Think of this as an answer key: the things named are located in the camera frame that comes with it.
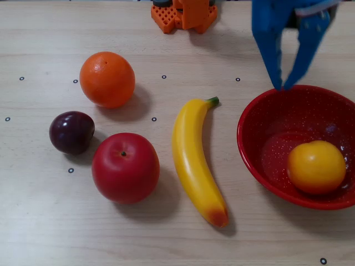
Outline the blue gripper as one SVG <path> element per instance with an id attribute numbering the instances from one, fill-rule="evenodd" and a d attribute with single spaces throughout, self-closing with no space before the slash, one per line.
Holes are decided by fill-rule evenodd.
<path id="1" fill-rule="evenodd" d="M 298 29 L 299 48 L 293 68 L 284 83 L 291 89 L 308 71 L 325 32 L 332 24 L 338 1 L 252 1 L 252 28 L 279 33 Z M 255 40 L 272 85 L 281 90 L 281 35 L 257 34 Z"/>

